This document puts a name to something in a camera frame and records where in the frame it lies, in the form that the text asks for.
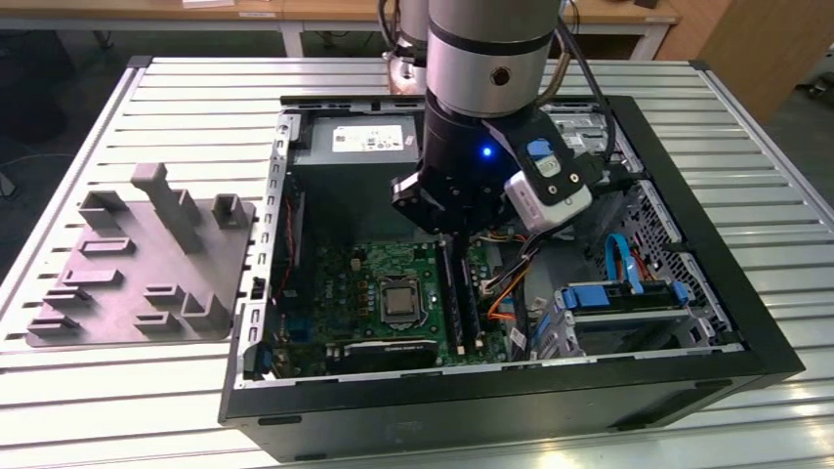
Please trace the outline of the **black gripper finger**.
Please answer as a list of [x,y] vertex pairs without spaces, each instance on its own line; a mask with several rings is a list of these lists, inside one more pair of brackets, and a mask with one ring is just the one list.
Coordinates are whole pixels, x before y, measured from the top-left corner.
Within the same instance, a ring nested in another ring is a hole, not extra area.
[[470,240],[482,233],[501,229],[517,218],[517,210],[508,195],[496,188],[479,188],[465,203],[461,227],[455,236]]
[[418,173],[391,180],[391,205],[429,235],[455,235],[455,218],[422,187]]

